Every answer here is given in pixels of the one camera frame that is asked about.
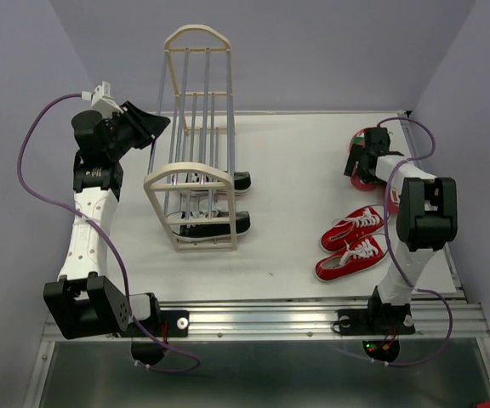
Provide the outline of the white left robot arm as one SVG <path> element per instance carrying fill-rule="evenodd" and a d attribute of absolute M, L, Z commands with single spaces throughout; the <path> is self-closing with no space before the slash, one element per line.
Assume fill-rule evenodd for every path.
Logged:
<path fill-rule="evenodd" d="M 124 332 L 129 302 L 107 278 L 106 241 L 123 185 L 121 159 L 142 150 L 169 125 L 125 102 L 108 117 L 96 110 L 71 120 L 78 150 L 73 163 L 75 218 L 66 260 L 55 282 L 45 285 L 43 299 L 66 339 Z"/>

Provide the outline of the cream and chrome shoe shelf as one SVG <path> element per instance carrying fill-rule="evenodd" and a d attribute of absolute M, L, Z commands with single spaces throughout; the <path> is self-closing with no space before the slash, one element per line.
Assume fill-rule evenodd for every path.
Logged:
<path fill-rule="evenodd" d="M 208 25 L 183 25 L 165 40 L 160 84 L 171 85 L 174 110 L 168 157 L 155 162 L 160 142 L 151 149 L 144 190 L 177 252 L 235 250 L 236 124 L 232 47 Z M 181 212 L 206 211 L 198 224 L 229 223 L 230 239 L 178 241 L 172 228 L 192 221 Z"/>

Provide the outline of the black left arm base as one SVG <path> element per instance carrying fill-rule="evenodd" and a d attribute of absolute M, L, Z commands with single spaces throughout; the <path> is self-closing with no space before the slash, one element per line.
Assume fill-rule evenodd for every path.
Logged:
<path fill-rule="evenodd" d="M 187 337 L 189 320 L 189 312 L 178 309 L 162 310 L 159 317 L 149 317 L 140 323 L 151 335 L 166 343 L 170 338 Z M 147 336 L 135 324 L 128 327 L 127 334 L 134 339 L 130 346 L 131 356 L 140 363 L 157 365 L 168 353 L 165 348 L 152 341 L 149 343 L 136 341 L 136 338 L 147 338 Z"/>

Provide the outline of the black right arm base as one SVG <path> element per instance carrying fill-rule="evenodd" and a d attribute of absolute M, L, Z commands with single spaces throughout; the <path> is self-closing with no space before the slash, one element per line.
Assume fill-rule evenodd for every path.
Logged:
<path fill-rule="evenodd" d="M 332 330 L 344 337 L 365 337 L 362 346 L 367 357 L 394 363 L 400 353 L 399 336 L 411 336 L 416 330 L 407 307 L 340 309 Z"/>

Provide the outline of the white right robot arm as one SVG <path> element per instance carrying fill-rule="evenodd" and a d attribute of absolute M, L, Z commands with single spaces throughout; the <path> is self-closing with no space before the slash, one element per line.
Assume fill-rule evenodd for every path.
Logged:
<path fill-rule="evenodd" d="M 411 297 L 427 263 L 458 231 L 457 184 L 453 178 L 437 177 L 416 167 L 390 147 L 386 127 L 363 132 L 363 143 L 353 145 L 345 167 L 367 184 L 385 184 L 396 192 L 397 246 L 388 246 L 391 265 L 374 288 L 363 309 L 339 310 L 336 328 L 344 336 L 415 332 Z"/>

